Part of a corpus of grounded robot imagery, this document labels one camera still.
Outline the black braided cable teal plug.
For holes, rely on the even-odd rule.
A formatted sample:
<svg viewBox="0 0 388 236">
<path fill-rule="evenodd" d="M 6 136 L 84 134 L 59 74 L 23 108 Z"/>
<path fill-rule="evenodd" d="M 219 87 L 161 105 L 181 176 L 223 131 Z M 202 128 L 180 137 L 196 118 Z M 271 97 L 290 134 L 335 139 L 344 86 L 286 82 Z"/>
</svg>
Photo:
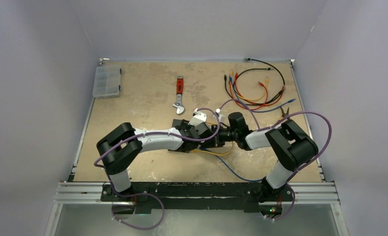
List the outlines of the black braided cable teal plug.
<svg viewBox="0 0 388 236">
<path fill-rule="evenodd" d="M 231 88 L 226 89 L 227 93 L 256 111 L 277 104 L 286 87 L 281 70 L 261 59 L 244 58 L 244 63 L 230 73 Z"/>
</svg>

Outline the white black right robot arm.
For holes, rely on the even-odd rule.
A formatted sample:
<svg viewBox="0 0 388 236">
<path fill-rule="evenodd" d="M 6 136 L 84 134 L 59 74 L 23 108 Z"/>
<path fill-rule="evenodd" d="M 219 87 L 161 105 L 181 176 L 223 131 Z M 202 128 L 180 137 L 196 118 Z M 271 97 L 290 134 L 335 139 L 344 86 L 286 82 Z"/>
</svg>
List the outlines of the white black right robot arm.
<svg viewBox="0 0 388 236">
<path fill-rule="evenodd" d="M 280 195 L 289 178 L 299 167 L 308 163 L 318 152 L 316 143 L 293 120 L 266 130 L 250 130 L 240 112 L 229 115 L 229 127 L 221 128 L 216 135 L 216 146 L 235 142 L 240 149 L 272 148 L 277 162 L 262 179 L 260 202 L 273 200 Z"/>
</svg>

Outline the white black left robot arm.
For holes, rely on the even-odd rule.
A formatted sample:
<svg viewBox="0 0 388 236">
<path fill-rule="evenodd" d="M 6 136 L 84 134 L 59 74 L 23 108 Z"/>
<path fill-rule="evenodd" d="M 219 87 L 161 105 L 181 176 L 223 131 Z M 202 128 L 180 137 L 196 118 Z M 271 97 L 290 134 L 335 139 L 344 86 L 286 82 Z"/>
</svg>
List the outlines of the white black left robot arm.
<svg viewBox="0 0 388 236">
<path fill-rule="evenodd" d="M 208 126 L 201 122 L 190 124 L 184 119 L 174 119 L 170 129 L 142 130 L 129 122 L 120 124 L 96 144 L 100 161 L 113 184 L 113 195 L 120 201 L 132 196 L 128 167 L 143 152 L 171 150 L 190 152 L 207 141 L 214 141 L 222 131 L 220 125 Z"/>
</svg>

